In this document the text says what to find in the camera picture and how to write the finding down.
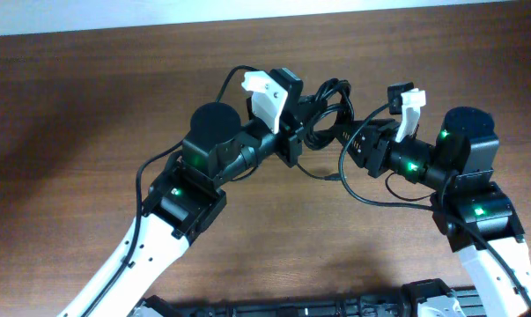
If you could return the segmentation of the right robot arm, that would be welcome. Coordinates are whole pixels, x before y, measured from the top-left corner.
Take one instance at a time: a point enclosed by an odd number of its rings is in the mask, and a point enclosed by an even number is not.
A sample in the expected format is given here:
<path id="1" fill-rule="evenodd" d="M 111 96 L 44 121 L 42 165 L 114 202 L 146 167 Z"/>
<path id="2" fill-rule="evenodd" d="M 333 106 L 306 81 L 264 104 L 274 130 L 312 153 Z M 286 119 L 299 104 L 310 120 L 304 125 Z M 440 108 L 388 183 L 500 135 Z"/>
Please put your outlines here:
<path id="1" fill-rule="evenodd" d="M 432 189 L 433 220 L 468 272 L 489 316 L 531 312 L 531 262 L 517 212 L 492 181 L 499 140 L 490 114 L 473 107 L 446 113 L 434 144 L 417 139 L 419 106 L 390 107 L 402 119 L 337 123 L 341 157 L 377 178 L 386 171 Z"/>

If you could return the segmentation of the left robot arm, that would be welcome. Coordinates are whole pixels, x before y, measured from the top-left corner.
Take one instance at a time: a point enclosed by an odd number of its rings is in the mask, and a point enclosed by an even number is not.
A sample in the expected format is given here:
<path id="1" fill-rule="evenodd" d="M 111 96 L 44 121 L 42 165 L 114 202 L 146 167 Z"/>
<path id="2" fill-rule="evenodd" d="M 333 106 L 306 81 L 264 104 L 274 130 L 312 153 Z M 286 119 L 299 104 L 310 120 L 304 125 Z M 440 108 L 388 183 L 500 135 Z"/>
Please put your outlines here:
<path id="1" fill-rule="evenodd" d="M 218 217 L 227 204 L 223 185 L 244 179 L 269 156 L 295 166 L 309 122 L 328 107 L 314 95 L 290 93 L 272 129 L 255 96 L 247 105 L 248 123 L 221 101 L 196 109 L 187 135 L 163 152 L 165 167 L 146 194 L 136 178 L 137 210 L 128 231 L 63 316 L 128 315 Z"/>

